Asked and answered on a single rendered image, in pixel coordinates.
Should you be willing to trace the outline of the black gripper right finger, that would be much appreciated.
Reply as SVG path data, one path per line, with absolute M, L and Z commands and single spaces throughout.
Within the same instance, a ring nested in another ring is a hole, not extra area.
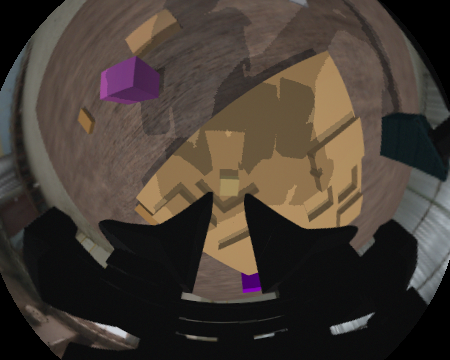
M 277 285 L 284 283 L 313 253 L 350 243 L 357 235 L 356 225 L 301 228 L 250 193 L 245 193 L 244 204 L 262 293 L 278 292 Z

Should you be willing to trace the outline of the tan puzzle board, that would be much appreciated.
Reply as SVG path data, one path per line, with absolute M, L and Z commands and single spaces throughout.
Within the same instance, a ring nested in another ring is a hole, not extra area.
M 213 192 L 204 251 L 257 273 L 245 193 L 304 228 L 348 227 L 361 213 L 364 139 L 328 51 L 262 81 L 206 121 L 165 161 L 136 199 L 157 223 Z M 220 175 L 240 177 L 220 195 Z

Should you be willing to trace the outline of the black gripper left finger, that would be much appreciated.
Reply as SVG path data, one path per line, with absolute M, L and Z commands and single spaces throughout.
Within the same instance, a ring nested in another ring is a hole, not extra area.
M 160 261 L 184 288 L 182 292 L 193 295 L 194 280 L 212 220 L 212 203 L 213 192 L 208 191 L 165 223 L 128 224 L 105 219 L 98 227 L 114 249 Z

